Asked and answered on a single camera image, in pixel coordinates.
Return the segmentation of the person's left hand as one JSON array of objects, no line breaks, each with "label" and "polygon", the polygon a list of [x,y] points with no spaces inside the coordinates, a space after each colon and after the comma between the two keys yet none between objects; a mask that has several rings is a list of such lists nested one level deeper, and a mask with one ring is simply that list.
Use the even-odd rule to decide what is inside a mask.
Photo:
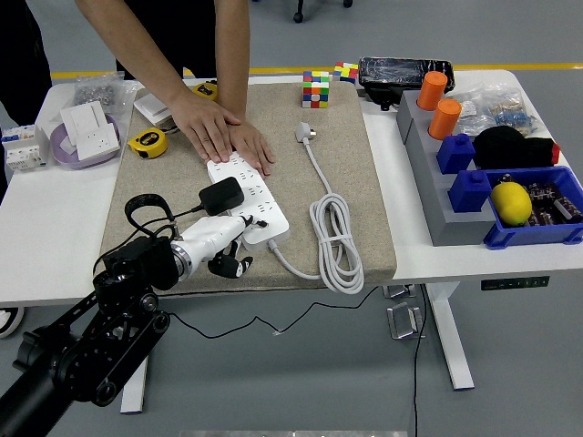
[{"label": "person's left hand", "polygon": [[263,178],[272,173],[275,157],[264,136],[251,123],[228,126],[230,142],[239,155],[255,168]]}]

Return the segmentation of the person's right hand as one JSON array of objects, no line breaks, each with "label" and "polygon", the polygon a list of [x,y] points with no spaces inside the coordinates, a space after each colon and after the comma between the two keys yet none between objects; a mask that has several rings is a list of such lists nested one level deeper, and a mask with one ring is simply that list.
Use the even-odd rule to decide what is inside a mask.
[{"label": "person's right hand", "polygon": [[230,111],[195,95],[188,88],[173,97],[168,108],[176,126],[204,161],[220,163],[230,157],[232,145],[228,126],[240,124]]}]

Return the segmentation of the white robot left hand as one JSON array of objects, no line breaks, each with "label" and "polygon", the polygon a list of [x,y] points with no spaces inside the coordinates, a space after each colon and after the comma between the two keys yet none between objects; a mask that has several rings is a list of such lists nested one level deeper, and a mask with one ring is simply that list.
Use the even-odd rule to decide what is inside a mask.
[{"label": "white robot left hand", "polygon": [[211,273],[240,278],[251,266],[252,257],[236,260],[240,237],[248,227],[268,227],[265,220],[248,216],[204,217],[184,231],[170,245],[178,268],[179,281],[188,279],[206,262]]}]

